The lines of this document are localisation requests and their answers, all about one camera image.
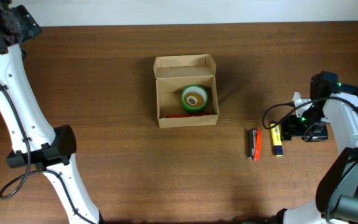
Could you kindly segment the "small yellow tape roll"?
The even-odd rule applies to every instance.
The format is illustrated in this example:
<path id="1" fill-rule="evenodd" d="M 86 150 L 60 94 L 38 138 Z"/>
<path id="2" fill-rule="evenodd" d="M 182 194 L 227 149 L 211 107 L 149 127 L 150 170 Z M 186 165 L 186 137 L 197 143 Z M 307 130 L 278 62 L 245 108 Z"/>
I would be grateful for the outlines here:
<path id="1" fill-rule="evenodd" d="M 187 93 L 184 96 L 184 101 L 186 105 L 192 108 L 203 106 L 206 102 L 206 100 L 201 94 L 195 92 Z"/>

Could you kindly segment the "cardboard box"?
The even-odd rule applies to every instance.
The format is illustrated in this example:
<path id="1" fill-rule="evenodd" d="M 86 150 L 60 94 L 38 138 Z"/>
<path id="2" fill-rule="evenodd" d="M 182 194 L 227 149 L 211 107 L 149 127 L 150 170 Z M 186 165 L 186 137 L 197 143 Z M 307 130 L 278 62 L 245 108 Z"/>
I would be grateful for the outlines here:
<path id="1" fill-rule="evenodd" d="M 157 57 L 154 62 L 157 91 L 157 120 L 160 128 L 215 125 L 219 118 L 216 63 L 210 54 Z M 168 114 L 187 113 L 181 93 L 189 85 L 202 86 L 209 95 L 207 116 L 166 118 Z"/>

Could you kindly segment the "orange utility knife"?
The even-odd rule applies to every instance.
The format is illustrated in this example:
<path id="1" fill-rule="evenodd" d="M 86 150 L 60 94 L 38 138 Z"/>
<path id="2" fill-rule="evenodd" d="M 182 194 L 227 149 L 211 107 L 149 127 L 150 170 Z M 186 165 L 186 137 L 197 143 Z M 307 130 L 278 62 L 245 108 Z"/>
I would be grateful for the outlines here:
<path id="1" fill-rule="evenodd" d="M 207 116 L 209 113 L 197 113 L 197 114 L 168 114 L 166 118 L 189 118 L 189 117 L 197 117 L 197 116 Z"/>

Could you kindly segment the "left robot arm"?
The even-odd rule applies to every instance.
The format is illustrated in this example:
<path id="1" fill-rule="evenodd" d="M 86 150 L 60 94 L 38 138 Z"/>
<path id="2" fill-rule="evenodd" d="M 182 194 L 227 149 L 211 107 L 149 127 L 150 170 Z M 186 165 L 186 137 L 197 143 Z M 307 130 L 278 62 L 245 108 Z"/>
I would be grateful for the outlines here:
<path id="1" fill-rule="evenodd" d="M 76 138 L 69 125 L 52 127 L 43 115 L 24 69 L 27 55 L 21 45 L 42 30 L 23 6 L 0 1 L 0 113 L 7 126 L 12 151 L 11 168 L 24 174 L 0 191 L 3 200 L 13 197 L 29 176 L 43 174 L 55 189 L 70 223 L 103 223 L 76 165 Z"/>

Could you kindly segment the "green tape roll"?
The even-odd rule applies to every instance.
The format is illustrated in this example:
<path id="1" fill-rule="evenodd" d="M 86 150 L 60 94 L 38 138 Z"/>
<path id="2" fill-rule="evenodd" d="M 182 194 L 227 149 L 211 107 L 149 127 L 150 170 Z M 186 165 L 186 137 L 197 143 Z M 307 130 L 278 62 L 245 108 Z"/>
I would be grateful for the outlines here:
<path id="1" fill-rule="evenodd" d="M 195 92 L 195 93 L 201 94 L 204 97 L 204 99 L 206 100 L 205 104 L 203 106 L 200 106 L 197 108 L 192 108 L 192 107 L 189 107 L 188 105 L 186 105 L 185 101 L 184 101 L 184 96 L 190 92 Z M 190 114 L 196 114 L 196 113 L 200 113 L 200 112 L 204 111 L 206 108 L 206 105 L 208 103 L 208 100 L 209 100 L 208 92 L 200 85 L 189 85 L 181 93 L 182 106 L 183 106 L 184 110 Z"/>

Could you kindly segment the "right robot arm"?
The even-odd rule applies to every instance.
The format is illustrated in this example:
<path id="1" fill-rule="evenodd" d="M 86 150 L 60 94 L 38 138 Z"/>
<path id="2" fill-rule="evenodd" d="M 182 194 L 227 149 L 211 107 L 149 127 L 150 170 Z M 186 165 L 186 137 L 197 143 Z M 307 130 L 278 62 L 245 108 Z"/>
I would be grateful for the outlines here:
<path id="1" fill-rule="evenodd" d="M 293 109 L 278 121 L 282 138 L 306 142 L 328 138 L 330 124 L 338 157 L 321 179 L 315 198 L 283 209 L 274 223 L 358 223 L 358 87 L 341 83 L 338 75 L 321 72 L 310 81 L 310 97 L 295 93 Z"/>

